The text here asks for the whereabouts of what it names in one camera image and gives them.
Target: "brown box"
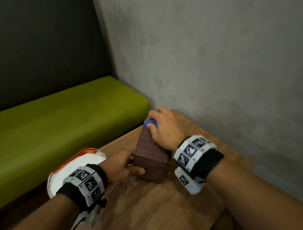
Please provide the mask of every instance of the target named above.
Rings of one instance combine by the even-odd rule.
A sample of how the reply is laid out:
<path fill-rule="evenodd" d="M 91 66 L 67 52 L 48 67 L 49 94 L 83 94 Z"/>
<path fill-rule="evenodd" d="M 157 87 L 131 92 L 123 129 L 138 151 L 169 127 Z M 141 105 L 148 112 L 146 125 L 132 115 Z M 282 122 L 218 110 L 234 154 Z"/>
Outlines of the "brown box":
<path fill-rule="evenodd" d="M 133 166 L 142 167 L 146 173 L 142 179 L 160 183 L 171 162 L 171 151 L 165 150 L 152 139 L 149 129 L 143 125 L 133 155 Z"/>

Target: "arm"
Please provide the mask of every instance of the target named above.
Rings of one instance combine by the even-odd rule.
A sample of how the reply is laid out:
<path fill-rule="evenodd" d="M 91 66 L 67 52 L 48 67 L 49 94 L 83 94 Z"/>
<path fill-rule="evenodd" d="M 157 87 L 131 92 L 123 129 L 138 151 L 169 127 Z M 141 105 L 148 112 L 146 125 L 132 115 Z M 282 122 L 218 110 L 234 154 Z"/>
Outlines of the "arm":
<path fill-rule="evenodd" d="M 158 128 L 148 124 L 154 141 L 175 151 L 188 135 L 165 107 L 149 112 Z M 303 229 L 303 203 L 227 159 L 222 159 L 207 181 L 245 229 Z"/>
<path fill-rule="evenodd" d="M 107 184 L 145 173 L 143 168 L 128 166 L 131 155 L 132 152 L 123 151 L 99 164 L 108 177 Z M 70 230 L 79 213 L 79 207 L 72 200 L 58 194 L 34 211 L 14 230 Z"/>

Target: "blue sponge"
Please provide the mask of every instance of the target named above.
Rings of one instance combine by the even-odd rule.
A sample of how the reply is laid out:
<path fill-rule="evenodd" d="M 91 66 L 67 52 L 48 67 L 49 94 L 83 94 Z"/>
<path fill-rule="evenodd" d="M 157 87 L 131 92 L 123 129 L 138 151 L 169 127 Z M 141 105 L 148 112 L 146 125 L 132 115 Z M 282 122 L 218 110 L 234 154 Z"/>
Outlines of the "blue sponge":
<path fill-rule="evenodd" d="M 157 124 L 157 122 L 156 122 L 156 120 L 155 119 L 151 119 L 151 120 L 145 120 L 144 121 L 144 125 L 147 127 L 147 124 L 148 123 L 152 123 L 152 124 L 154 124 L 155 126 L 156 126 L 156 128 L 158 128 L 158 124 Z"/>

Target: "dark wall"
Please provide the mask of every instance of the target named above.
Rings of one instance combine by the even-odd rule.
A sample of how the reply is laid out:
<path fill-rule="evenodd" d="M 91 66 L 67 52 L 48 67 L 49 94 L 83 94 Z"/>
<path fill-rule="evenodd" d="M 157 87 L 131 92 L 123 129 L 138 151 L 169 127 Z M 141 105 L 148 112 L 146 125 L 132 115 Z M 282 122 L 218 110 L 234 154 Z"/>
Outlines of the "dark wall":
<path fill-rule="evenodd" d="M 92 0 L 0 1 L 0 111 L 111 69 Z"/>

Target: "orange trim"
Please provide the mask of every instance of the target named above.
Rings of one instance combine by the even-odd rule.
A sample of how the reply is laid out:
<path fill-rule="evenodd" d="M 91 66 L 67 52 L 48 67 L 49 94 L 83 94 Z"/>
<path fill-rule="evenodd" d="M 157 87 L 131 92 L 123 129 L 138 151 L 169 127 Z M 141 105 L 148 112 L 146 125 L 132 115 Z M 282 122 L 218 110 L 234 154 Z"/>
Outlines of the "orange trim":
<path fill-rule="evenodd" d="M 94 154 L 96 152 L 98 152 L 98 151 L 95 148 L 84 148 L 80 152 L 78 152 L 76 155 L 74 155 L 72 158 L 70 158 L 69 160 L 67 160 L 63 165 L 61 165 L 57 170 L 53 171 L 52 173 L 57 172 L 58 170 L 60 170 L 61 168 L 63 168 L 65 165 L 67 165 L 69 162 L 71 162 L 72 160 L 76 159 L 77 157 L 83 156 L 84 154 L 87 154 L 87 153 Z"/>

